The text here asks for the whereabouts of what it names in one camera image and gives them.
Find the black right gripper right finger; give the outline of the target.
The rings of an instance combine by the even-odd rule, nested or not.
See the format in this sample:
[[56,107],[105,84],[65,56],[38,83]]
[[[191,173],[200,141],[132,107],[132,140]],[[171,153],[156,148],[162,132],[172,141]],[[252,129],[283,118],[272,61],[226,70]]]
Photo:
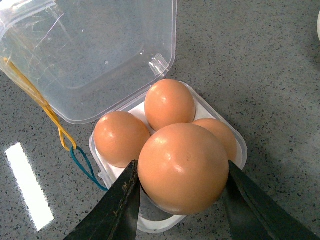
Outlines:
[[223,193],[234,240],[318,240],[320,237],[294,219],[262,191],[231,160]]

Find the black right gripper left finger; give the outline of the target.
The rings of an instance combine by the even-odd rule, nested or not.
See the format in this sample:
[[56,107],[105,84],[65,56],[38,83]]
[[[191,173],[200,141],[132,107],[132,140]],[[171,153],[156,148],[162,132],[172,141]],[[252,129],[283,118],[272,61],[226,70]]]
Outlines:
[[134,240],[140,212],[138,161],[133,160],[66,240]]

